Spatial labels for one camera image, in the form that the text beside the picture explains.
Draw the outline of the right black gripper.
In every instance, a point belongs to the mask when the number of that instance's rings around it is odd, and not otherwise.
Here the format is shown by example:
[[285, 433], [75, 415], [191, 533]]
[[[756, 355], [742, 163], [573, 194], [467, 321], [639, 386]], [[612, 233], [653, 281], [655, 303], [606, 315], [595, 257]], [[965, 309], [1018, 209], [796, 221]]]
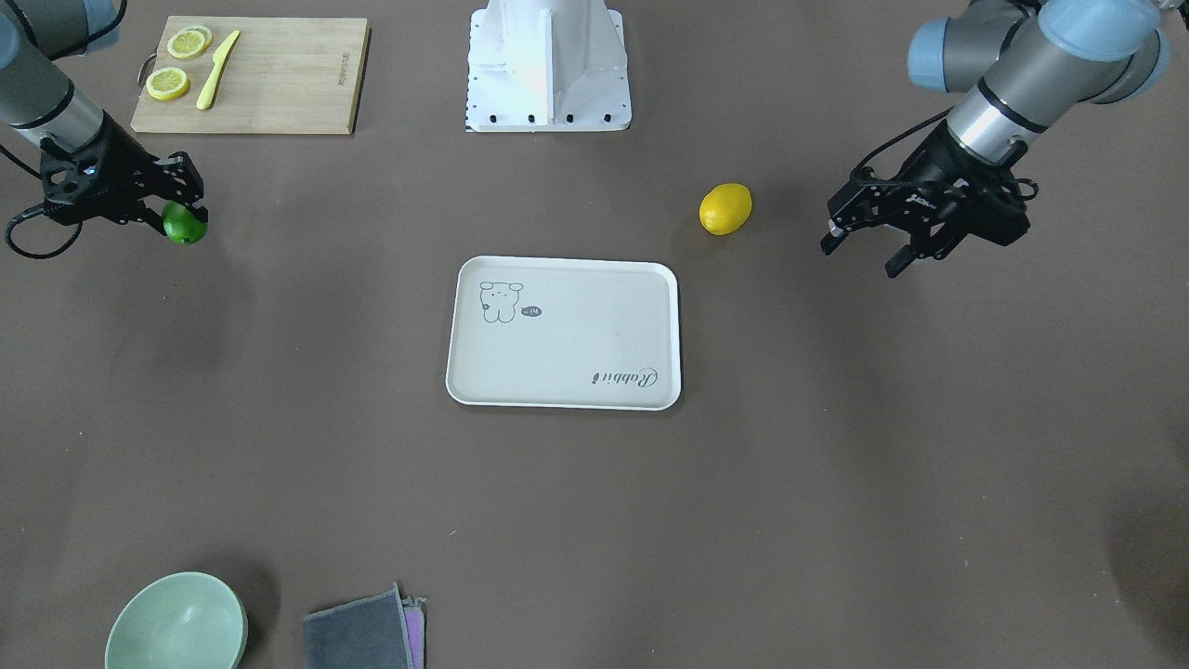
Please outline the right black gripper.
[[158, 196], [207, 221], [205, 183], [185, 151], [166, 158], [149, 153], [105, 113], [97, 135], [68, 151], [52, 137], [40, 140], [40, 179], [48, 217], [81, 225], [106, 217], [117, 225], [143, 223], [166, 236], [164, 216], [144, 204]]

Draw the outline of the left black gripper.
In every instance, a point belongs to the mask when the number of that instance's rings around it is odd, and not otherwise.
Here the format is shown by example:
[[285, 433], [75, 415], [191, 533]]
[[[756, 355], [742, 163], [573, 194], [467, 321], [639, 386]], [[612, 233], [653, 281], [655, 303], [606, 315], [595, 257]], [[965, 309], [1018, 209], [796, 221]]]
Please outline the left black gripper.
[[[870, 160], [923, 128], [930, 133], [897, 171], [880, 178]], [[910, 264], [948, 255], [965, 236], [1008, 246], [1028, 232], [1023, 187], [1009, 165], [984, 164], [950, 135], [946, 120], [926, 119], [883, 141], [855, 165], [828, 201], [828, 233], [820, 253], [831, 255], [851, 232], [891, 226], [908, 234], [883, 271], [895, 279]]]

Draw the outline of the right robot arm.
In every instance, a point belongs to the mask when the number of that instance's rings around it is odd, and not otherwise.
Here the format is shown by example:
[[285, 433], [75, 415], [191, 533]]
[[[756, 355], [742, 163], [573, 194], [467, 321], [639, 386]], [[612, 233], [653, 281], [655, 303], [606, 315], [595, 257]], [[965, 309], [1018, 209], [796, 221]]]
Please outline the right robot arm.
[[114, 42], [126, 4], [5, 1], [1, 118], [40, 152], [44, 198], [11, 220], [43, 216], [81, 231], [103, 217], [139, 223], [177, 244], [202, 240], [203, 179], [185, 152], [149, 153], [59, 70], [57, 59]]

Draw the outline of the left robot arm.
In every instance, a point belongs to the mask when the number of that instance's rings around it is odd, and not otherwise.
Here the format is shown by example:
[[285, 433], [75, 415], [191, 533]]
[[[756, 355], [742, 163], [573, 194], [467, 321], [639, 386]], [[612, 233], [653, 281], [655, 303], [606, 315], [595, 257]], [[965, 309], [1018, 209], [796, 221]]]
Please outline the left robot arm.
[[897, 278], [968, 236], [1020, 240], [1038, 187], [1015, 177], [1015, 164], [1074, 105], [1118, 103], [1153, 86], [1171, 55], [1162, 19], [1182, 11], [1181, 1], [973, 1], [921, 25], [910, 81], [962, 97], [917, 125], [925, 140], [894, 177], [858, 160], [829, 198], [823, 253], [855, 231], [891, 226], [908, 235], [886, 261]]

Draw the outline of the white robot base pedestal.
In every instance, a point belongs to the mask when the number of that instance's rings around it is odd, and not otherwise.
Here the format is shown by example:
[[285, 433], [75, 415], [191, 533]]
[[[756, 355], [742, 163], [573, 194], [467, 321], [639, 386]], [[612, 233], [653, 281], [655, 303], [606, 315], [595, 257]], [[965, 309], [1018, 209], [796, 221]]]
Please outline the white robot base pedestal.
[[470, 17], [467, 64], [470, 132], [633, 125], [623, 17], [603, 1], [490, 1]]

